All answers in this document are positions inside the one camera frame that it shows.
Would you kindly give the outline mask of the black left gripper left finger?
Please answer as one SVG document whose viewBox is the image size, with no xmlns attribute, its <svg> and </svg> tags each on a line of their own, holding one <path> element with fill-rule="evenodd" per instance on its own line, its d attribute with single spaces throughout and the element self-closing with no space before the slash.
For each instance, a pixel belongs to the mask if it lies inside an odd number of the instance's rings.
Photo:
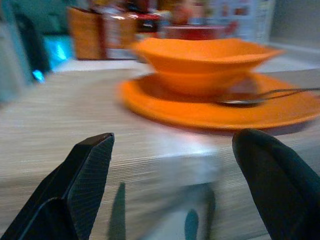
<svg viewBox="0 0 320 240">
<path fill-rule="evenodd" d="M 115 137 L 103 133 L 77 143 L 32 193 L 0 240 L 89 240 Z"/>
</svg>

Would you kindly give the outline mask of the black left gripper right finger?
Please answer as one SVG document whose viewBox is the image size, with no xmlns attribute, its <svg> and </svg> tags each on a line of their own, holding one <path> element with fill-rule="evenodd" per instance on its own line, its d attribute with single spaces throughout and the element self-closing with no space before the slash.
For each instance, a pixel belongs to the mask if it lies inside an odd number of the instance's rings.
<svg viewBox="0 0 320 240">
<path fill-rule="evenodd" d="M 235 133 L 232 150 L 271 240 L 320 240 L 320 176 L 260 130 Z"/>
</svg>

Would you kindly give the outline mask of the metal spoon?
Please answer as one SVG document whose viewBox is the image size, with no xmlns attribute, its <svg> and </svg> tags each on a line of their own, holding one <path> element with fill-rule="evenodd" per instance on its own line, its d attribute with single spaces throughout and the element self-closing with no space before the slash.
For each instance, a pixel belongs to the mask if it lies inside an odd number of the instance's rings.
<svg viewBox="0 0 320 240">
<path fill-rule="evenodd" d="M 261 93 L 227 93 L 217 97 L 214 102 L 226 106 L 255 106 L 268 100 L 284 98 L 303 92 L 320 92 L 320 87 L 280 88 Z"/>
</svg>

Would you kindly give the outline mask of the orange dinner plate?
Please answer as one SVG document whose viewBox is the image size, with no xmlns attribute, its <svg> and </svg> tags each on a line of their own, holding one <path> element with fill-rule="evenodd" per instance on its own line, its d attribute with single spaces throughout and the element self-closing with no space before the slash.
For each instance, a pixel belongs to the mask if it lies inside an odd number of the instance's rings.
<svg viewBox="0 0 320 240">
<path fill-rule="evenodd" d="M 269 129 L 304 123 L 320 116 L 320 97 L 270 100 L 252 107 L 214 103 L 183 96 L 156 84 L 148 74 L 123 81 L 118 97 L 146 119 L 166 125 L 206 130 Z"/>
</svg>

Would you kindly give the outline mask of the blue shiny object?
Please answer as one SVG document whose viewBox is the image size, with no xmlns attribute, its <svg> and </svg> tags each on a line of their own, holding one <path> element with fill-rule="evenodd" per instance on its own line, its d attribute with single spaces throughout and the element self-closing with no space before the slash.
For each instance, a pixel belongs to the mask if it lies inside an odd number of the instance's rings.
<svg viewBox="0 0 320 240">
<path fill-rule="evenodd" d="M 44 34 L 35 49 L 35 64 L 31 67 L 36 82 L 44 83 L 45 75 L 54 72 L 74 57 L 72 38 L 67 34 Z"/>
</svg>

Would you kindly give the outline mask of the black upright object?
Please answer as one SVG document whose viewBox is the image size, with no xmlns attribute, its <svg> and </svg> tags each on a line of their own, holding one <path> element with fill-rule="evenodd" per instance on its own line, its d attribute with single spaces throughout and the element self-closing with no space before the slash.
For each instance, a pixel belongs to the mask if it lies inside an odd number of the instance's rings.
<svg viewBox="0 0 320 240">
<path fill-rule="evenodd" d="M 26 15 L 17 13 L 15 20 L 30 69 L 32 72 L 47 73 L 50 64 L 41 34 Z"/>
</svg>

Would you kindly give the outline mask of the orange cardboard box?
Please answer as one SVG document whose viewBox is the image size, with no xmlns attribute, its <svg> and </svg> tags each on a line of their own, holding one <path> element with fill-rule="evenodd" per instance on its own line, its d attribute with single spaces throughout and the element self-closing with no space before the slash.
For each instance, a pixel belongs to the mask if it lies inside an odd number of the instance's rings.
<svg viewBox="0 0 320 240">
<path fill-rule="evenodd" d="M 104 60 L 103 17 L 101 14 L 77 7 L 67 8 L 68 29 L 78 60 Z"/>
</svg>

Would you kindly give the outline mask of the orange square bowl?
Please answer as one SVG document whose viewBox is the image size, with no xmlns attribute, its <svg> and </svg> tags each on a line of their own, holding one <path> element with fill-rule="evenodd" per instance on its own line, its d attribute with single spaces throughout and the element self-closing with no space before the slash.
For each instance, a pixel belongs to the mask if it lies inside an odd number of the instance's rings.
<svg viewBox="0 0 320 240">
<path fill-rule="evenodd" d="M 150 37 L 132 44 L 131 49 L 152 66 L 159 84 L 173 92 L 192 96 L 213 95 L 284 52 L 240 38 Z"/>
</svg>

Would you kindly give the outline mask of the shiny snack packet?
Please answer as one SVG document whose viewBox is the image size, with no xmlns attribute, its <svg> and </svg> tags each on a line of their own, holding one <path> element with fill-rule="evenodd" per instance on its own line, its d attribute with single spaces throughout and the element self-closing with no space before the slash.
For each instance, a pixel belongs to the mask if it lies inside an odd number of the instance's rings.
<svg viewBox="0 0 320 240">
<path fill-rule="evenodd" d="M 128 49 L 136 41 L 138 15 L 135 12 L 112 9 L 103 14 L 103 24 L 107 49 Z"/>
</svg>

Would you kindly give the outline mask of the white printed poster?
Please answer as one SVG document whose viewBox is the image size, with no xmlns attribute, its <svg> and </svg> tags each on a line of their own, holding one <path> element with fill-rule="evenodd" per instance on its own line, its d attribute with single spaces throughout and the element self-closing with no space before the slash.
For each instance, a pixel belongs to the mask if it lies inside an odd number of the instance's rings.
<svg viewBox="0 0 320 240">
<path fill-rule="evenodd" d="M 227 38 L 266 44 L 276 0 L 205 0 L 205 22 L 225 27 Z"/>
</svg>

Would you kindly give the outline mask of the red round tin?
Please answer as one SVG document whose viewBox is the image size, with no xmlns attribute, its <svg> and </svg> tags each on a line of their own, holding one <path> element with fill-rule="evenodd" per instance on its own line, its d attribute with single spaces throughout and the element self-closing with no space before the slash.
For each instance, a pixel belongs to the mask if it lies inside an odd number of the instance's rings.
<svg viewBox="0 0 320 240">
<path fill-rule="evenodd" d="M 225 27 L 220 25 L 172 25 L 164 28 L 165 39 L 216 40 L 225 37 Z"/>
</svg>

